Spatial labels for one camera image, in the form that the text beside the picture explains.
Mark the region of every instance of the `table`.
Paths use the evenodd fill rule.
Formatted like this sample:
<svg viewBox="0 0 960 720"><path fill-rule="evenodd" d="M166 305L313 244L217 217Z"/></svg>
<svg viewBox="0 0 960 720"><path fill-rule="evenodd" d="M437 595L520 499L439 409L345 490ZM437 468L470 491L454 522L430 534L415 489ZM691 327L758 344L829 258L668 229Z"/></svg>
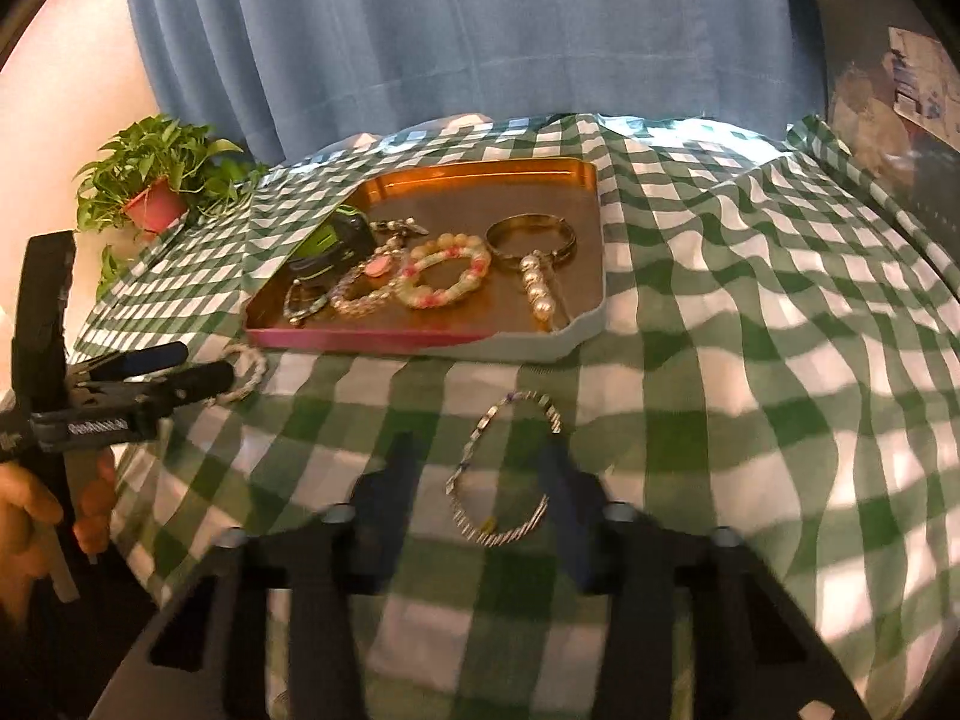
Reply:
<svg viewBox="0 0 960 720"><path fill-rule="evenodd" d="M960 271L817 119L788 143L699 119L515 119L278 167L236 215L161 235L94 309L78 357L181 340L213 359L359 182L551 155L597 168L605 332L555 365L269 352L251 397L183 409L162 442L128 451L113 535L134 573L165 600L222 528L304 522L412 430L428 450L397 576L353 606L371 716L581 717L603 601L576 595L548 527L483 551L443 497L477 418L538 389L611 495L668 527L744 533L871 712L896 716L960 601ZM491 424L464 493L478 519L526 517L543 435L536 410ZM272 696L286 600L272 600Z"/></svg>

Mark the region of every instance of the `tablecloth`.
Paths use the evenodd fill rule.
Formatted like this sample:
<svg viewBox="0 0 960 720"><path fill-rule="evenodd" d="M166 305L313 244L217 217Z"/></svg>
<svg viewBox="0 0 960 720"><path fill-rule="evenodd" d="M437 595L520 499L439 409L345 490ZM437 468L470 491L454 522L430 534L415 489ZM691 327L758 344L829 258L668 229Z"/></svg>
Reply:
<svg viewBox="0 0 960 720"><path fill-rule="evenodd" d="M672 528L744 533L875 717L895 716L960 602L960 272L817 119L788 143L706 121L517 119L278 167L236 215L161 235L94 309L78 357L181 340L212 359L358 182L551 155L597 168L606 330L554 365L268 352L255 394L182 409L163 442L128 450L113 535L134 573L165 600L222 528L304 522L412 430L427 456L400 566L353 604L371 716L584 716L604 601L577 596L548 525L484 551L443 496L477 418L537 389L613 497ZM478 519L526 517L544 430L520 407L491 423L466 478ZM272 600L272 696L287 600ZM685 716L683 626L678 644Z"/></svg>

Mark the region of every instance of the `blue curtain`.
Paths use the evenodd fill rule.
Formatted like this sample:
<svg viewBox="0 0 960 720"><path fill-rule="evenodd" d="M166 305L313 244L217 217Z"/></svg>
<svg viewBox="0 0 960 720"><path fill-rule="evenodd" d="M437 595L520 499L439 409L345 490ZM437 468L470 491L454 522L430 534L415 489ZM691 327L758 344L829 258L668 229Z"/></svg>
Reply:
<svg viewBox="0 0 960 720"><path fill-rule="evenodd" d="M791 0L128 1L160 106L270 163L467 112L709 116L778 137L824 107Z"/></svg>

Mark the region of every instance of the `tray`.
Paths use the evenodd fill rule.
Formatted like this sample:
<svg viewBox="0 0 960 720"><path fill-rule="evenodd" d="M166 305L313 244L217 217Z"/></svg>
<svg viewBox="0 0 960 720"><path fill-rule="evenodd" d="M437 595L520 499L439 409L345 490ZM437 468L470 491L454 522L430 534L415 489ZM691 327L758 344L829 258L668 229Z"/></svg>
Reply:
<svg viewBox="0 0 960 720"><path fill-rule="evenodd" d="M494 265L480 290L452 306L412 311L391 300L366 317L342 317L326 308L302 327L292 327L283 318L282 307L293 276L282 266L247 305L245 329L254 343L315 351L548 362L603 329L600 204L596 170L587 162L550 157L412 167L367 180L344 202L371 220L414 217L430 230L430 239L443 232L483 237L496 220L521 213L566 218L577 233L577 250L558 267L555 281L570 324L553 332L539 329L518 275ZM411 245L422 240L426 239L415 239ZM556 233L544 231L511 240L504 250L518 254L535 247L552 250L558 242ZM442 263L424 273L424 283L447 287L462 269L462 261Z"/></svg>

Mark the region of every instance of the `red flower pot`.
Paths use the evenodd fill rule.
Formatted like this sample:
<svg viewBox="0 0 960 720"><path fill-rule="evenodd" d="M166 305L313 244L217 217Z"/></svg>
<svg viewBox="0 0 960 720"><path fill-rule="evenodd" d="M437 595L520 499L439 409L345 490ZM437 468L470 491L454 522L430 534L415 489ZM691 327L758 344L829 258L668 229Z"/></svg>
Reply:
<svg viewBox="0 0 960 720"><path fill-rule="evenodd" d="M186 213L186 203L164 176L127 203L123 212L141 229L161 233Z"/></svg>

